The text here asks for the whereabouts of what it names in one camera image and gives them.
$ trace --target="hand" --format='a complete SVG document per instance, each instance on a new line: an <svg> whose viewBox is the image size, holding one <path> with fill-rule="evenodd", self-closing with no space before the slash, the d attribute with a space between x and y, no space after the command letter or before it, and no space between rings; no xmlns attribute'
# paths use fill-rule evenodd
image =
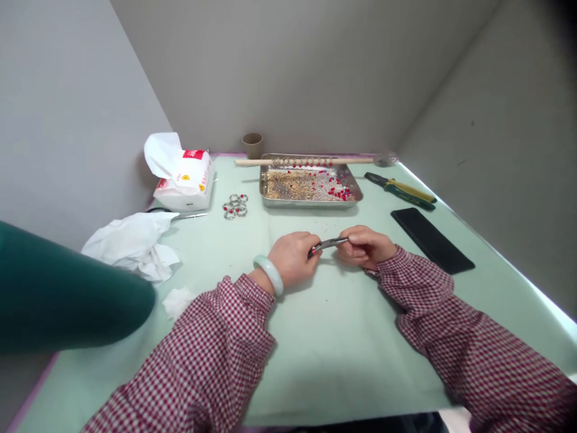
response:
<svg viewBox="0 0 577 433"><path fill-rule="evenodd" d="M346 229L339 238L349 238L348 242L337 246L337 251L339 259L350 266L378 271L377 263L397 254L397 247L387 235L374 232L367 226Z"/></svg>
<svg viewBox="0 0 577 433"><path fill-rule="evenodd" d="M285 287L294 286L314 275L322 251L316 253L310 260L308 252L319 242L320 238L309 232L294 232L282 236L275 242L268 257L281 275ZM250 276L259 286L274 296L272 284L262 269L255 269Z"/></svg>

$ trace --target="green-handled pliers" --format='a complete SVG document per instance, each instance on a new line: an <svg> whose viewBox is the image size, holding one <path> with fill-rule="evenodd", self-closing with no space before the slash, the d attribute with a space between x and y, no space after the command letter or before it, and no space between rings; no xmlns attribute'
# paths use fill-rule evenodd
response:
<svg viewBox="0 0 577 433"><path fill-rule="evenodd" d="M435 210L435 203L437 201L432 195L425 194L418 189L415 189L404 183L398 183L394 179L387 179L374 173L365 173L365 177L373 183L383 187L385 191L391 192L398 198L408 201L425 210Z"/></svg>

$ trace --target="metal tray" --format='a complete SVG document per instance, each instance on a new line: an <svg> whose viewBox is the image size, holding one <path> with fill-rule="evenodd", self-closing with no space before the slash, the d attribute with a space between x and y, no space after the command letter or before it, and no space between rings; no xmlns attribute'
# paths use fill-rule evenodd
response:
<svg viewBox="0 0 577 433"><path fill-rule="evenodd" d="M318 157L319 155L286 155L282 153L267 153L262 156L263 159L310 159ZM331 188L334 188L333 194L328 193ZM337 191L342 191L341 198L334 195ZM340 164L332 166L327 164L326 167L323 165L307 166L305 164L302 167L298 165L295 167L292 165L281 167L263 165L260 167L260 195L267 207L317 207L322 209L347 209L356 206L363 197L361 188L348 166Z"/></svg>

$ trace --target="tissue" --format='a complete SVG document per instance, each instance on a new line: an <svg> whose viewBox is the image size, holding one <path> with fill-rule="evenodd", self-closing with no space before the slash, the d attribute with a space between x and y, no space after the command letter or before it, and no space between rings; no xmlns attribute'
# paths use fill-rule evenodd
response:
<svg viewBox="0 0 577 433"><path fill-rule="evenodd" d="M214 166L207 150L183 150L175 132L152 134L144 157L160 177L154 197L170 210L191 212L208 208Z"/></svg>
<svg viewBox="0 0 577 433"><path fill-rule="evenodd" d="M182 289L171 290L164 301L162 301L162 305L164 305L164 309L171 319L178 320L194 298L192 292L185 286Z"/></svg>
<svg viewBox="0 0 577 433"><path fill-rule="evenodd" d="M108 265L134 272L158 286L172 276L171 265L179 263L172 248L157 243L178 213L135 213L96 230L82 254Z"/></svg>

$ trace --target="scissors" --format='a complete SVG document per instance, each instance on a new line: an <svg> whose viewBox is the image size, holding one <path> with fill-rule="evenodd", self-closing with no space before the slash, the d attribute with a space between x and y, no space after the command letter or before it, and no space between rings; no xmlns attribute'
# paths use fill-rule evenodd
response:
<svg viewBox="0 0 577 433"><path fill-rule="evenodd" d="M324 250L325 248L329 247L336 247L338 244L342 244L343 242L348 241L349 238L333 238L328 239L327 241L322 241L316 244L311 250L308 252L308 258L312 258L317 251Z"/></svg>
<svg viewBox="0 0 577 433"><path fill-rule="evenodd" d="M153 207L146 211L146 213L150 212L172 212L167 207ZM193 213L193 212L182 212L178 216L175 216L172 220L185 220L186 218L196 218L196 217L203 217L208 215L207 213Z"/></svg>

